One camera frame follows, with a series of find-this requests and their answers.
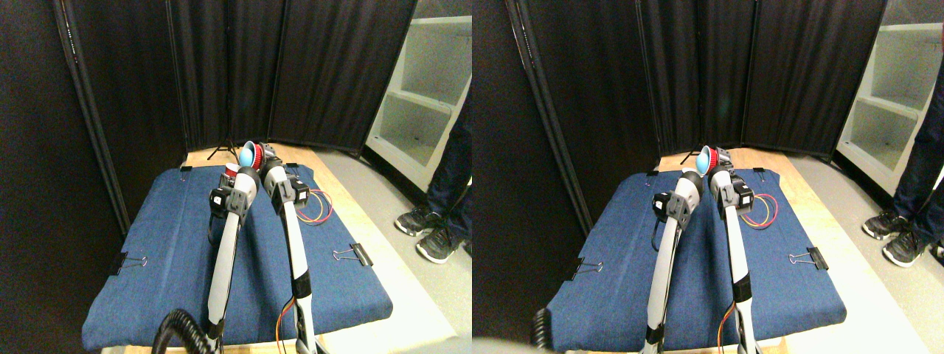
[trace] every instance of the binder clip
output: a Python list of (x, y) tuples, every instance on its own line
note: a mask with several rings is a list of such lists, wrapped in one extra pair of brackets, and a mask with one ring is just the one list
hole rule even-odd
[(757, 174), (758, 176), (760, 176), (761, 182), (766, 182), (766, 181), (767, 181), (767, 180), (764, 178), (764, 173), (766, 173), (766, 172), (767, 172), (767, 170), (764, 169), (764, 167), (754, 167), (754, 173)]
[(190, 170), (193, 170), (193, 166), (180, 166), (180, 181), (183, 182), (187, 180), (187, 175), (190, 174)]
[[(592, 266), (594, 266), (594, 269), (581, 270), (581, 267), (583, 267), (583, 266), (585, 266), (585, 265), (592, 265)], [(599, 263), (587, 263), (587, 262), (584, 262), (584, 261), (583, 261), (583, 257), (580, 257), (580, 258), (577, 258), (577, 259), (574, 261), (574, 273), (570, 276), (570, 279), (568, 279), (568, 281), (573, 280), (573, 279), (576, 278), (577, 275), (580, 274), (580, 273), (586, 273), (586, 272), (597, 272), (597, 273), (599, 273), (599, 272), (602, 271), (602, 270), (603, 270), (603, 262), (602, 262), (602, 261), (599, 262)]]
[(659, 171), (646, 172), (646, 187), (651, 186), (652, 178), (659, 176)]
[[(789, 257), (790, 263), (792, 264), (810, 263), (810, 264), (815, 264), (817, 267), (817, 270), (822, 270), (822, 269), (829, 270), (829, 264), (826, 264), (826, 259), (823, 258), (822, 253), (819, 253), (819, 248), (806, 247), (806, 253), (803, 253), (801, 255), (796, 255), (796, 256), (794, 255), (789, 255), (789, 256), (790, 256)], [(810, 259), (812, 259), (812, 261), (799, 260), (799, 258), (803, 256), (810, 256)]]
[[(125, 260), (132, 260), (132, 261), (138, 261), (138, 262), (133, 263), (133, 264), (129, 264), (129, 265), (125, 265)], [(114, 258), (113, 260), (111, 260), (111, 272), (110, 272), (110, 275), (112, 275), (112, 276), (117, 276), (117, 275), (121, 274), (121, 270), (122, 270), (122, 269), (130, 268), (130, 267), (137, 267), (137, 266), (143, 267), (143, 266), (146, 266), (146, 265), (147, 265), (147, 257), (130, 258), (130, 257), (127, 256), (127, 252), (122, 252), (122, 253), (116, 254), (116, 255), (115, 255), (115, 258)]]
[[(334, 257), (335, 261), (354, 260), (354, 261), (360, 261), (361, 265), (363, 266), (374, 265), (374, 262), (370, 260), (370, 256), (367, 256), (367, 251), (363, 250), (363, 246), (361, 244), (352, 244), (351, 249), (348, 249), (347, 251), (341, 251), (341, 252), (331, 251), (331, 252), (334, 252), (332, 256)], [(357, 256), (357, 257), (341, 256), (347, 252), (354, 252), (354, 256)]]

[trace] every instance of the sneaker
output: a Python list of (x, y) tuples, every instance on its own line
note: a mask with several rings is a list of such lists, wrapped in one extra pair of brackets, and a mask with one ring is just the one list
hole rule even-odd
[(898, 238), (882, 247), (882, 254), (895, 265), (907, 268), (915, 263), (927, 246), (928, 242), (921, 240), (910, 229), (906, 229)]
[(460, 238), (453, 237), (448, 228), (438, 227), (416, 243), (416, 251), (433, 263), (443, 264), (462, 242)]
[(882, 241), (890, 236), (898, 236), (907, 225), (908, 221), (894, 211), (882, 211), (879, 216), (866, 220), (862, 230), (873, 239)]
[(944, 262), (944, 240), (938, 241), (931, 246), (931, 255), (935, 256), (937, 261)]
[(403, 231), (403, 233), (416, 237), (423, 236), (432, 231), (439, 220), (439, 214), (430, 211), (430, 208), (427, 206), (420, 206), (397, 217), (397, 219), (394, 220), (394, 225), (396, 225), (396, 228), (399, 228), (400, 231)]

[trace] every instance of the wooden table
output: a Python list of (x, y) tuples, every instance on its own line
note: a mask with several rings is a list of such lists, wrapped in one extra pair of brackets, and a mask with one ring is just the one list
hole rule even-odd
[[(374, 261), (374, 272), (377, 273), (380, 283), (383, 284), (387, 295), (394, 303), (394, 311), (390, 318), (319, 335), (318, 339), (325, 348), (331, 354), (395, 353), (455, 336), (455, 330), (432, 302), (426, 290), (325, 163), (318, 159), (310, 148), (279, 143), (271, 145), (285, 162), (297, 162), (312, 168), (315, 182), (334, 200), (335, 215), (345, 223), (354, 240), (370, 250), (370, 258)], [(215, 166), (235, 162), (231, 154), (223, 151), (217, 152), (212, 160), (207, 160), (211, 152), (212, 149), (194, 151), (190, 153), (184, 165)], [(286, 343), (289, 344), (287, 351), (295, 353), (295, 340), (286, 341)], [(102, 353), (120, 352), (116, 349), (118, 348), (106, 348), (102, 350)], [(147, 346), (125, 347), (125, 353), (150, 352), (151, 348)], [(171, 348), (168, 352), (184, 351), (182, 348)], [(270, 342), (226, 346), (226, 353), (275, 354), (280, 351), (276, 348), (275, 342)]]
[[(765, 354), (927, 353), (928, 348), (905, 318), (898, 303), (790, 160), (779, 152), (752, 148), (729, 151), (736, 168), (764, 167), (780, 174), (780, 188), (810, 241), (829, 262), (830, 278), (848, 311), (846, 321), (841, 324), (762, 341), (761, 347)], [(684, 157), (685, 154), (679, 154), (662, 158), (659, 171), (695, 168), (694, 156), (685, 165), (680, 165)], [(714, 353), (716, 349), (679, 352)], [(735, 346), (726, 346), (725, 352), (735, 353)]]

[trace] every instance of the black fabric partition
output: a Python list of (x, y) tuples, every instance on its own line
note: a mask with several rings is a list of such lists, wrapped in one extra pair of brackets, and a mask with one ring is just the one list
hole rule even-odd
[(497, 1), (473, 8), (472, 335), (528, 342), (583, 243), (512, 32)]
[(162, 2), (66, 2), (128, 217), (154, 178), (186, 160), (174, 61)]
[[(753, 0), (698, 1), (700, 141), (741, 144), (750, 68)], [(693, 144), (680, 146), (691, 149)]]
[(276, 79), (283, 1), (228, 3), (228, 97), (232, 138), (265, 139)]
[(641, 1), (659, 151), (671, 155), (700, 143), (696, 1)]
[(0, 3), (0, 352), (81, 353), (120, 230), (53, 2)]
[(169, 2), (187, 150), (216, 146), (227, 134), (224, 2)]
[(291, 2), (269, 138), (360, 152), (415, 4)]
[(659, 162), (633, 2), (532, 2), (540, 64), (590, 217)]
[(744, 144), (830, 156), (884, 8), (883, 0), (761, 2)]

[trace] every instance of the blue fabric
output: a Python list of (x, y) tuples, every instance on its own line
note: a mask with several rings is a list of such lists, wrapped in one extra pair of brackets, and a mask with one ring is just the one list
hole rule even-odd
[[(207, 328), (207, 295), (217, 249), (207, 241), (208, 197), (223, 169), (197, 167), (183, 174), (168, 170), (154, 181), (122, 247), (129, 257), (146, 256), (147, 265), (126, 268), (106, 281), (82, 326), (86, 349), (150, 346), (160, 321), (177, 308)], [(297, 172), (302, 181), (317, 188), (311, 169), (301, 166)], [(315, 199), (304, 210), (310, 217), (318, 211)], [(222, 228), (222, 220), (215, 223), (214, 244), (219, 243)], [(332, 258), (332, 250), (346, 250), (355, 243), (337, 215), (318, 227), (301, 225), (301, 232), (312, 279), (315, 333), (390, 316), (393, 304), (373, 269), (358, 261)], [(278, 313), (292, 296), (292, 286), (282, 224), (265, 191), (256, 195), (236, 252), (224, 343), (271, 342)], [(281, 334), (295, 338), (295, 317), (286, 316), (289, 320), (282, 321)]]
[[(657, 254), (650, 244), (657, 221), (650, 203), (654, 194), (674, 189), (681, 174), (633, 175), (619, 185), (581, 251), (585, 262), (602, 261), (603, 270), (565, 281), (548, 304), (556, 350), (642, 348)], [(756, 194), (771, 194), (780, 202), (777, 221), (766, 230), (741, 223), (755, 338), (775, 338), (844, 321), (846, 307), (827, 271), (788, 260), (788, 254), (806, 253), (806, 247), (814, 245), (780, 190), (780, 176), (767, 171), (766, 181), (761, 182), (752, 170), (737, 170), (737, 174)], [(733, 299), (727, 233), (705, 182), (705, 194), (676, 250), (666, 317), (667, 350), (715, 346), (718, 323)], [(749, 214), (754, 220), (764, 215), (760, 202)], [(659, 226), (656, 244), (664, 228), (665, 224)], [(829, 256), (823, 255), (826, 261)], [(736, 343), (733, 319), (725, 324), (723, 341)]]

